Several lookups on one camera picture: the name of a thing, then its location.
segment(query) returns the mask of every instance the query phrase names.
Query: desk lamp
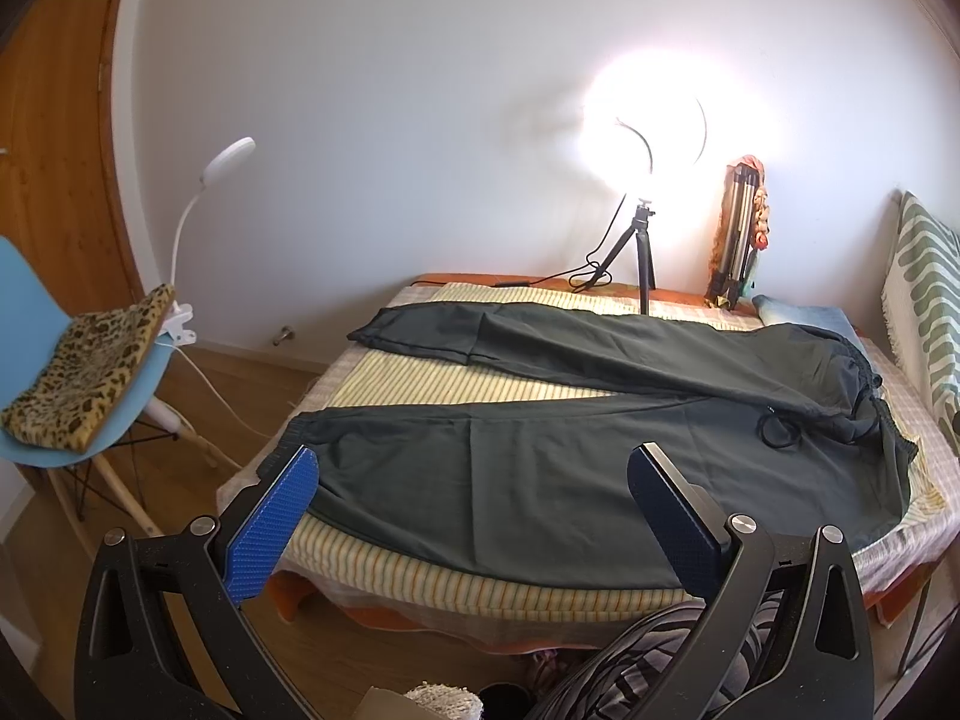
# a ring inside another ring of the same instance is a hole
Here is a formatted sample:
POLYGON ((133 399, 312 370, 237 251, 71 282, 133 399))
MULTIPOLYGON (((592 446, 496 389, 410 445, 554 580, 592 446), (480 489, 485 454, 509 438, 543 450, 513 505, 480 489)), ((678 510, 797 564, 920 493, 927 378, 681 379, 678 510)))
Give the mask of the desk lamp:
MULTIPOLYGON (((179 253, 179 239, 181 233, 184 232, 184 223, 187 216, 203 196, 203 193, 224 176, 236 170, 241 163, 247 160, 248 156, 253 154, 255 148, 256 142, 253 141, 253 138, 241 138, 217 154, 203 169, 200 174, 200 189, 197 194, 194 194, 193 199, 186 204, 184 213, 181 214, 179 221, 176 223, 174 250, 170 261, 170 283, 172 285, 176 285, 176 255, 179 253)), ((184 328, 184 324, 189 322, 190 319, 193 319, 193 306, 189 303, 177 303, 174 300, 170 314, 167 314, 166 322, 163 324, 162 332, 170 334, 175 346, 184 346, 187 343, 197 341, 197 334, 193 330, 184 328)))

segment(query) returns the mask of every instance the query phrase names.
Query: wooden floor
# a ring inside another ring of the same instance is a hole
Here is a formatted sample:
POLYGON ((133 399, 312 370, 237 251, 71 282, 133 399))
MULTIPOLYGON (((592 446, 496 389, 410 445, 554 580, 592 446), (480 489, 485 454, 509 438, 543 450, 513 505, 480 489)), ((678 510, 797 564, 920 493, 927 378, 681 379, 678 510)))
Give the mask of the wooden floor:
MULTIPOLYGON (((189 353, 233 408, 263 433, 280 426, 315 375, 200 349, 189 353)), ((264 443, 238 425, 176 355, 160 395, 183 412, 200 435, 241 464, 264 443)), ((181 530, 198 514, 215 512, 215 490, 232 473, 210 469, 197 450, 183 442, 147 443, 137 447, 136 456, 147 510, 166 533, 181 530)), ((114 450, 112 464, 135 490, 130 452, 114 450)), ((126 514, 90 498, 85 527, 91 536, 99 541, 116 525, 139 535, 126 514)), ((40 489, 13 527, 7 547, 43 637, 34 677, 56 707, 72 717, 73 651, 89 563, 49 485, 40 489)), ((210 695, 233 706, 181 599, 174 597, 171 606, 200 682, 210 695)), ((244 603, 244 610, 296 686, 328 720, 349 717, 371 685, 406 691, 428 680, 479 690, 496 680, 517 680, 523 667, 518 659, 483 655, 443 635, 362 628, 320 596, 306 602, 292 625, 281 622, 262 596, 244 603)))

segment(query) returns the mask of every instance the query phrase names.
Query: wooden chair leg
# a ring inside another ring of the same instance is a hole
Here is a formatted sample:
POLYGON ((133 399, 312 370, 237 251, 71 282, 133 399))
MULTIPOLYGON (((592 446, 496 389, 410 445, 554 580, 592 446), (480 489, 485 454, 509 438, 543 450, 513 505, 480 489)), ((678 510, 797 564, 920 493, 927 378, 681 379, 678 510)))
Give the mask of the wooden chair leg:
POLYGON ((54 488, 56 499, 59 500, 61 509, 63 509, 64 514, 66 514, 66 521, 70 523, 70 527, 73 528, 73 532, 78 541, 80 541, 80 546, 83 547, 83 550, 90 560, 93 560, 97 555, 97 550, 93 546, 93 541, 90 541, 89 533, 83 529, 83 523, 80 523, 80 520, 77 518, 77 512, 73 508, 73 501, 70 500, 70 496, 67 495, 66 488, 64 488, 64 480, 61 479, 61 473, 57 469, 47 469, 47 479, 50 480, 50 485, 54 488))
POLYGON ((93 463, 93 467, 97 469, 97 472, 104 478, 104 481, 112 490, 113 494, 119 498, 120 504, 127 510, 127 514, 133 517, 136 524, 143 529, 143 532, 147 533, 147 536, 163 536, 160 528, 157 528, 157 524, 150 519, 150 515, 147 514, 147 512, 143 511, 140 502, 133 497, 131 492, 127 490, 127 486, 120 480, 120 477, 117 476, 109 460, 103 455, 94 455, 90 458, 90 461, 93 463))
POLYGON ((220 463, 226 463, 228 466, 233 466, 234 469, 238 471, 243 470, 243 466, 239 466, 239 464, 234 463, 227 455, 224 455, 217 445, 191 430, 186 424, 181 423, 181 426, 176 430, 176 435, 202 451, 203 456, 205 456, 206 461, 212 469, 216 469, 219 461, 220 463))

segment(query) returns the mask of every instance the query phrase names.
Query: white wall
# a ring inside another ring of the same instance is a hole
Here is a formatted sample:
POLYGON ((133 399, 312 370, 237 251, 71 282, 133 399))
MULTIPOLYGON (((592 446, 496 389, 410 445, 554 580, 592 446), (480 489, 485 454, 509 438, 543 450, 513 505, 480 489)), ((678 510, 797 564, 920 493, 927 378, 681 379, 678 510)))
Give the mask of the white wall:
MULTIPOLYGON (((127 183, 162 275, 205 162, 258 142, 184 235, 179 292, 208 341, 264 348, 292 324, 284 354, 331 360, 421 272, 577 264, 617 199, 576 153, 584 94, 645 47, 751 101, 714 94, 707 154, 658 199, 659 286, 702 292, 723 165, 744 151, 768 170, 760 288, 874 333, 891 189, 960 223, 960 74, 913 0, 125 1, 127 183)), ((634 269, 626 254, 613 275, 634 269)))
POLYGON ((140 0, 120 0, 113 33, 114 52, 110 68, 110 112, 113 128, 113 160, 116 165, 120 204, 133 259, 144 286, 154 288, 165 278, 154 252, 154 242, 143 209, 140 175, 136 158, 133 122, 133 45, 139 23, 140 0))

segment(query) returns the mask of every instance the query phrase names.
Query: striped mattress cover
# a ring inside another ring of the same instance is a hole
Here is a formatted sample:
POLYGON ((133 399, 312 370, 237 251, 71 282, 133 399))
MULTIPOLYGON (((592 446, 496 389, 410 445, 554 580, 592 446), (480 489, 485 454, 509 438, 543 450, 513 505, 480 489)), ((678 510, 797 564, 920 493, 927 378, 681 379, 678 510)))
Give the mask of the striped mattress cover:
MULTIPOLYGON (((472 284, 414 286, 390 305, 425 300, 536 301, 598 314, 637 312, 637 300, 570 295, 532 288, 493 289, 472 284)), ((651 303, 665 319, 707 322, 718 329, 752 330, 755 317, 719 310, 651 303)), ((960 531, 960 466, 904 375, 870 341, 867 353, 880 369, 884 396, 901 432, 920 452, 909 471, 911 501, 904 521, 853 556, 864 592, 886 589, 911 565, 936 560, 960 531)), ((521 379, 452 362, 421 360, 352 344, 314 383, 291 416, 327 406, 501 402, 602 397, 605 391, 521 379)), ((256 466, 274 438, 246 469, 218 490, 220 510, 256 480, 256 466)), ((685 598, 681 590, 582 590, 527 586, 464 574, 359 541, 306 514, 277 569, 313 581, 347 608, 387 608, 415 627, 449 632, 493 648, 520 642, 534 647, 597 646, 632 619, 685 598)))

